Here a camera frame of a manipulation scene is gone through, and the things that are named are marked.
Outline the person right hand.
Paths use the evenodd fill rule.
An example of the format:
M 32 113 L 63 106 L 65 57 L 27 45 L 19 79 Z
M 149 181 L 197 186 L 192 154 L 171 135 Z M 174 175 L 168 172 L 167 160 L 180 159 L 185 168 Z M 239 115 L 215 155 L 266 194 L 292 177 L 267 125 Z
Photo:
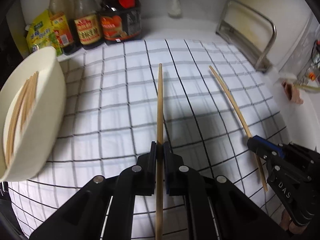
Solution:
M 307 225 L 296 226 L 296 224 L 292 221 L 289 213 L 286 210 L 284 210 L 281 214 L 281 222 L 279 225 L 283 230 L 289 231 L 295 235 L 302 234 L 307 227 Z

